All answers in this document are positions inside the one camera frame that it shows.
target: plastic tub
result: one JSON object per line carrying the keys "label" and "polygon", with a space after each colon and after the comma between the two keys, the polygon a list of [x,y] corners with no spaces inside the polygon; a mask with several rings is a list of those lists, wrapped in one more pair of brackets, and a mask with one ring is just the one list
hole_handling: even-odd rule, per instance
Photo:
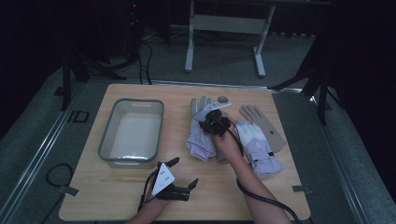
{"label": "plastic tub", "polygon": [[159,100],[119,99],[107,122],[99,157],[111,167],[154,167],[163,110],[163,102]]}

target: rubber glove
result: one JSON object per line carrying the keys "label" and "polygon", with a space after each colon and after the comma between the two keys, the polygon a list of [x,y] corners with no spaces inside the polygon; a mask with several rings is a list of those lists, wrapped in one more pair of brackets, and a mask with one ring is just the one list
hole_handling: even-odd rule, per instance
{"label": "rubber glove", "polygon": [[190,136],[186,141],[190,154],[202,161],[207,161],[210,157],[216,156],[215,146],[210,134],[205,133],[199,126],[199,121],[205,121],[205,116],[211,110],[212,100],[202,96],[200,103],[193,98],[191,100],[191,129]]}
{"label": "rubber glove", "polygon": [[250,122],[255,122],[262,129],[262,132],[268,139],[273,152],[277,153],[286,144],[286,140],[276,130],[270,120],[260,111],[257,106],[243,105],[239,113]]}
{"label": "rubber glove", "polygon": [[283,169],[283,165],[274,156],[262,129],[256,123],[240,119],[236,122],[236,129],[256,176],[263,177]]}

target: wrist-mounted camera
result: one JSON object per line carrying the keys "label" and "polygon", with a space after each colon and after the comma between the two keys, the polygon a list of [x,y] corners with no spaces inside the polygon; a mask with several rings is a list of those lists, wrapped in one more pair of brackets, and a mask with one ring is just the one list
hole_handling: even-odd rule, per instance
{"label": "wrist-mounted camera", "polygon": [[173,184],[175,177],[170,172],[169,168],[177,164],[179,157],[176,157],[168,162],[158,162],[157,169],[152,172],[146,180],[145,189],[140,198],[138,211],[143,207],[146,200],[146,190],[151,178],[153,179],[152,195],[161,200],[177,200],[188,201],[190,198],[190,191],[195,189],[198,183],[198,178],[193,180],[186,188],[177,187]]}
{"label": "wrist-mounted camera", "polygon": [[224,135],[228,128],[230,128],[230,120],[227,117],[222,117],[219,109],[210,111],[206,116],[204,122],[200,121],[199,126],[206,133],[213,135],[218,134],[220,137]]}

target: wooden table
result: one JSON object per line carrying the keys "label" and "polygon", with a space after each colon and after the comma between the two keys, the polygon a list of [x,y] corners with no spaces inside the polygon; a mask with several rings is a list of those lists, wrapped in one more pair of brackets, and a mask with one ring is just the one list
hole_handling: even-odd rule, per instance
{"label": "wooden table", "polygon": [[[187,187],[199,178],[188,202],[171,202],[158,220],[251,220],[242,192],[236,186],[230,165],[221,165],[216,158],[208,162],[190,155],[186,139],[190,135],[192,98],[202,95],[217,99],[228,97],[232,105],[223,108],[232,119],[242,119],[241,105],[257,105],[284,134],[271,92],[265,89],[112,84],[99,108],[91,133],[82,151],[71,187],[79,189],[77,198],[66,195],[59,212],[63,220],[126,220],[136,214],[145,181],[154,170],[111,168],[98,156],[98,147],[114,103],[120,98],[158,99],[165,105],[158,161],[180,157],[170,170],[175,185]],[[301,185],[289,145],[276,153],[284,169],[262,178],[262,182],[300,219],[310,217],[303,192],[292,186]]]}

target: person's hand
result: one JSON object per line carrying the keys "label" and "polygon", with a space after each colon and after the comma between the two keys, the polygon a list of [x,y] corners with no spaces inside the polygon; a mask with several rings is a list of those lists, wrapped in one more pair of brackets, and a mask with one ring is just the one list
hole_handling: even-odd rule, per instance
{"label": "person's hand", "polygon": [[[234,136],[238,137],[233,122],[231,122],[229,130]],[[222,137],[219,135],[214,135],[213,139],[216,149],[224,156],[227,161],[232,162],[233,160],[243,158],[238,144],[229,132],[225,132]]]}

